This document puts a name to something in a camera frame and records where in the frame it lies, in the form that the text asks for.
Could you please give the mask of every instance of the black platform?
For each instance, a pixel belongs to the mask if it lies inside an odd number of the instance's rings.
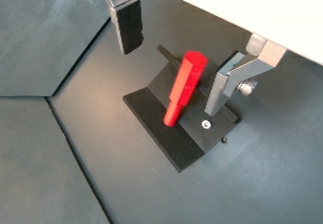
[[[206,96],[196,90],[176,125],[172,128],[167,127],[163,118],[170,104],[168,96],[176,71],[176,65],[168,63],[150,86],[126,95],[124,101],[180,172],[215,146],[237,126],[241,118],[226,106],[215,116],[204,113]],[[211,122],[211,128],[203,128],[203,120]]]

